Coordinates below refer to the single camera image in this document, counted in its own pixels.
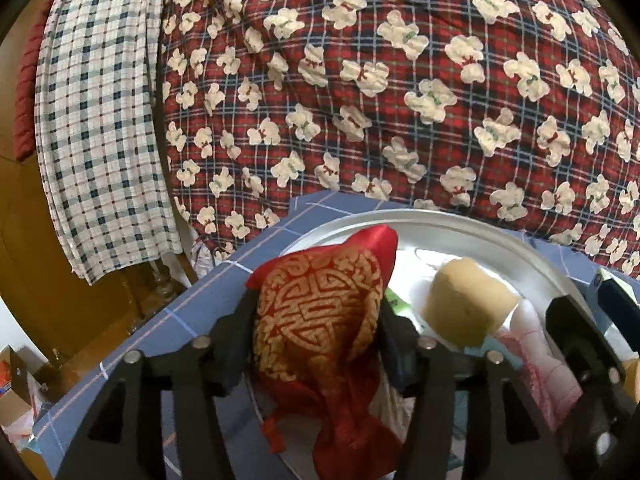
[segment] blue tablecloth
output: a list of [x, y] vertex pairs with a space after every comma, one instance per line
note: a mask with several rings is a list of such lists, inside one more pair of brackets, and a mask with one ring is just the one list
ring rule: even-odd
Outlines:
[[[169, 304], [112, 352], [100, 367], [87, 374], [36, 423], [34, 434], [37, 444], [52, 475], [55, 476], [60, 468], [76, 429], [107, 380], [110, 370], [113, 370], [127, 351], [140, 349], [149, 356], [163, 354], [177, 350], [196, 335], [208, 333], [220, 316], [229, 314], [236, 306], [244, 292], [244, 282], [249, 272], [278, 256], [284, 248], [311, 229], [346, 215], [402, 207], [405, 206], [331, 191], [293, 199], [289, 215], [285, 219], [241, 247], [227, 261]], [[532, 245], [561, 272], [573, 278], [577, 285], [591, 283], [598, 266], [584, 254], [526, 237], [523, 233], [507, 232]], [[640, 298], [640, 283], [614, 273], [630, 283], [636, 296]], [[269, 452], [244, 382], [229, 397], [216, 399], [216, 405], [229, 458], [238, 480], [255, 480], [257, 471], [260, 472], [260, 480], [294, 479], [282, 461]], [[162, 430], [169, 480], [180, 478], [172, 410], [171, 393], [163, 394]]]

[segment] red quilted fabric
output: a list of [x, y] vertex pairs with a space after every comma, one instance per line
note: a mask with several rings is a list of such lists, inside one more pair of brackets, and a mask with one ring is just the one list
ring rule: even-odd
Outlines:
[[36, 149], [33, 123], [36, 70], [38, 69], [42, 35], [53, 1], [47, 0], [37, 14], [20, 58], [18, 79], [15, 86], [14, 115], [14, 156], [17, 160], [24, 160]]
[[640, 269], [638, 62], [596, 0], [166, 0], [177, 207], [223, 258], [363, 193]]

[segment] white checkered cloth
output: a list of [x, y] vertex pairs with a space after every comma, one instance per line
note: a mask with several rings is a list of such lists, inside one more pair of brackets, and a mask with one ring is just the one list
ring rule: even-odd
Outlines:
[[36, 76], [42, 185], [73, 272], [180, 253], [152, 121], [162, 0], [55, 0]]

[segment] red drawstring bag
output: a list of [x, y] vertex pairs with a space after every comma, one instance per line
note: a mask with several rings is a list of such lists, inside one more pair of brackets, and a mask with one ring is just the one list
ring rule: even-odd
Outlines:
[[260, 290], [255, 366], [277, 405], [262, 430], [281, 452], [281, 416], [319, 418], [321, 480], [377, 480], [398, 462], [400, 441], [368, 411], [380, 383], [372, 343], [397, 247], [396, 232], [377, 225], [271, 260], [246, 284]]

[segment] screw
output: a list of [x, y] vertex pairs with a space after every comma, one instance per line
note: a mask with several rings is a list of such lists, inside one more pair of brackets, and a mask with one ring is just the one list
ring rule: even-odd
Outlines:
[[418, 345], [425, 350], [433, 350], [438, 346], [438, 341], [431, 336], [423, 335], [418, 338]]
[[199, 335], [191, 341], [191, 346], [198, 350], [204, 350], [211, 345], [211, 338], [208, 335]]
[[618, 384], [620, 382], [620, 372], [616, 368], [609, 368], [609, 381], [611, 384]]
[[499, 365], [502, 361], [504, 361], [504, 355], [502, 355], [497, 350], [489, 350], [486, 353], [486, 358], [489, 359], [494, 365]]
[[596, 440], [595, 452], [598, 456], [604, 455], [611, 447], [611, 434], [607, 431]]
[[126, 354], [124, 354], [124, 362], [128, 365], [132, 365], [140, 361], [142, 357], [142, 352], [140, 350], [130, 350]]

